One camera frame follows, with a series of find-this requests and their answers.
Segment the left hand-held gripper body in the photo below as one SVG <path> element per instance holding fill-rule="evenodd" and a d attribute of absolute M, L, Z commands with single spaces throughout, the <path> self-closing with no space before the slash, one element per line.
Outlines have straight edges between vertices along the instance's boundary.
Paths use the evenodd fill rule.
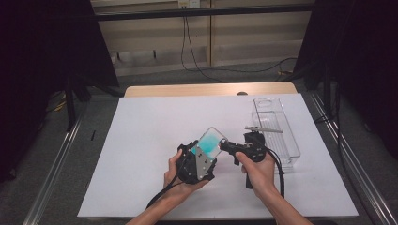
<path fill-rule="evenodd" d="M 176 162 L 177 177 L 186 184 L 197 184 L 202 180 L 212 180 L 214 178 L 213 170 L 217 159 L 210 159 L 201 149 L 195 155 L 191 150 L 183 153 Z"/>

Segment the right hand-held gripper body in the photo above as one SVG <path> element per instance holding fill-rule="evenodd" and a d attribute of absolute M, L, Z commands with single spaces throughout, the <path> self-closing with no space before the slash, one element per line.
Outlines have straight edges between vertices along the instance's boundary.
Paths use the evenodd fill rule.
<path fill-rule="evenodd" d="M 254 162 L 262 161 L 266 155 L 270 155 L 276 163 L 278 175 L 280 179 L 280 189 L 284 189 L 284 171 L 279 156 L 275 151 L 271 150 L 266 146 L 264 131 L 268 131 L 268 128 L 260 127 L 245 127 L 248 133 L 244 134 L 245 143 L 249 147 L 248 158 Z"/>

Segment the pink and blue phone case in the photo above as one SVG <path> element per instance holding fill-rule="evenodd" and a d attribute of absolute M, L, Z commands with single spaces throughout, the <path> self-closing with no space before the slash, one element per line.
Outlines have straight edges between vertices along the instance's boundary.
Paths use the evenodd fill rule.
<path fill-rule="evenodd" d="M 210 127 L 199 139 L 198 143 L 191 149 L 196 155 L 199 149 L 210 159 L 215 159 L 221 152 L 220 142 L 226 141 L 227 138 L 221 134 L 216 128 Z"/>

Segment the person's left hand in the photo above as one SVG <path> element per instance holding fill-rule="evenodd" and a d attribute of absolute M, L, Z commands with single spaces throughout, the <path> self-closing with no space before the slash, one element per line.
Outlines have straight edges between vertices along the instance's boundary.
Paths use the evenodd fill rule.
<path fill-rule="evenodd" d="M 204 187 L 208 180 L 203 180 L 195 185 L 185 184 L 178 180 L 176 176 L 177 168 L 176 162 L 180 159 L 182 150 L 179 149 L 177 153 L 168 160 L 168 170 L 164 173 L 164 186 L 171 185 L 172 187 L 166 191 L 161 197 L 166 200 L 169 206 L 178 206 L 189 198 L 193 192 Z"/>

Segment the person's right hand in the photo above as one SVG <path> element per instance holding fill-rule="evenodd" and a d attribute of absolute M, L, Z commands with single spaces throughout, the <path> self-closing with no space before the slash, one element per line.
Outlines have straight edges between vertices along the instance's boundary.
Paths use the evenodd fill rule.
<path fill-rule="evenodd" d="M 248 174 L 255 195 L 264 204 L 280 196 L 274 184 L 275 161 L 269 154 L 260 162 L 253 162 L 241 152 L 237 152 L 236 157 L 242 164 L 242 172 Z"/>

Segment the clear plastic storage box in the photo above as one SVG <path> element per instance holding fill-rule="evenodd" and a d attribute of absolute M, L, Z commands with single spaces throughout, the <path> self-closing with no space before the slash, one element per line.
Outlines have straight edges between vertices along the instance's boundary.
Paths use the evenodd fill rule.
<path fill-rule="evenodd" d="M 265 137 L 265 146 L 279 156 L 282 169 L 291 173 L 300 151 L 281 101 L 277 97 L 255 98 L 252 119 Z"/>

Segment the white board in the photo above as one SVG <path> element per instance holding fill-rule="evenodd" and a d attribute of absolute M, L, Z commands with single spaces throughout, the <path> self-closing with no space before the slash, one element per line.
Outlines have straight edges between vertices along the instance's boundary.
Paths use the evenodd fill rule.
<path fill-rule="evenodd" d="M 285 175 L 285 198 L 305 217 L 354 217 L 353 204 L 299 94 L 280 94 L 300 156 Z M 252 96 L 123 97 L 85 194 L 81 218 L 132 218 L 161 190 L 168 159 L 181 144 L 215 127 L 243 142 Z M 269 218 L 232 156 L 221 153 L 215 177 L 167 215 L 169 220 Z"/>

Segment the wooden table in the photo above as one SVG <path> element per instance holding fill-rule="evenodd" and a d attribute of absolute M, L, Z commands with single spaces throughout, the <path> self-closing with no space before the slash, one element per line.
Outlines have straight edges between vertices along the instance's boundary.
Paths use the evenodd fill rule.
<path fill-rule="evenodd" d="M 238 82 L 130 86 L 124 97 L 186 97 L 296 94 L 291 82 Z"/>

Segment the black stand pole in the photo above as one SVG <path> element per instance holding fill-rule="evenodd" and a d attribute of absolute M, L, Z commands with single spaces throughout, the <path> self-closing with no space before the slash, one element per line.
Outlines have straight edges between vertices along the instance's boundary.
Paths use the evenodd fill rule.
<path fill-rule="evenodd" d="M 71 131 L 76 123 L 76 112 L 74 106 L 74 95 L 72 90 L 72 81 L 70 77 L 65 79 L 65 96 L 68 112 L 68 128 L 67 131 Z"/>

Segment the black horizontal bar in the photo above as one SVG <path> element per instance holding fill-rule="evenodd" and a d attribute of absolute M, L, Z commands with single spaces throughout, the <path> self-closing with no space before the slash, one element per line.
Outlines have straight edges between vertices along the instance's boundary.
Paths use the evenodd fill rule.
<path fill-rule="evenodd" d="M 191 9 L 165 9 L 137 12 L 104 12 L 96 13 L 92 19 L 97 22 L 143 20 L 143 19 L 165 19 L 185 18 L 202 16 L 221 16 L 257 13 L 285 13 L 311 11 L 314 4 L 273 5 L 256 7 L 203 7 Z"/>

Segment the black curtain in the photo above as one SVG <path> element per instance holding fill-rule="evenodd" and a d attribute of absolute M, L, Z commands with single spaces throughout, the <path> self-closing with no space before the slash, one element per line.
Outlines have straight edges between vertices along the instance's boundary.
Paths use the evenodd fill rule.
<path fill-rule="evenodd" d="M 119 86 L 90 0 L 0 0 L 0 183 L 12 179 L 50 95 Z"/>
<path fill-rule="evenodd" d="M 398 0 L 315 0 L 294 74 L 335 79 L 398 160 Z"/>

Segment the aluminium floor rail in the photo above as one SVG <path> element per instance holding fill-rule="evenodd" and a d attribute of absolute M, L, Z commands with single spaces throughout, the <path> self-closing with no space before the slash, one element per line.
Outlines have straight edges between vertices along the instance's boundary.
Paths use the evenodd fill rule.
<path fill-rule="evenodd" d="M 311 94 L 311 99 L 320 114 L 320 120 L 328 128 L 331 137 L 337 143 L 339 158 L 346 173 L 352 173 L 360 186 L 360 191 L 372 206 L 382 225 L 398 225 L 398 217 L 391 211 L 381 192 L 377 189 L 368 173 L 364 170 L 353 148 L 340 130 L 339 123 L 331 119 L 323 109 L 324 104 L 318 94 Z"/>
<path fill-rule="evenodd" d="M 74 144 L 74 140 L 80 129 L 82 120 L 86 113 L 87 104 L 85 104 L 81 111 L 78 113 L 78 117 L 70 127 L 70 131 L 67 132 L 65 138 L 58 150 L 58 153 L 54 159 L 52 167 L 46 178 L 41 185 L 41 188 L 30 207 L 27 216 L 23 222 L 23 225 L 39 225 L 42 215 L 46 209 L 46 206 L 52 196 L 55 184 L 58 180 L 59 174 L 62 171 L 63 165 L 68 157 L 69 151 Z"/>

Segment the white wall socket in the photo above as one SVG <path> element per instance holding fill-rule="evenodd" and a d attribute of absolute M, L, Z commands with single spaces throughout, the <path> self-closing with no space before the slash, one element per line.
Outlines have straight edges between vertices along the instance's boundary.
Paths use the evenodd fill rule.
<path fill-rule="evenodd" d="M 177 0 L 179 8 L 199 8 L 200 0 Z"/>

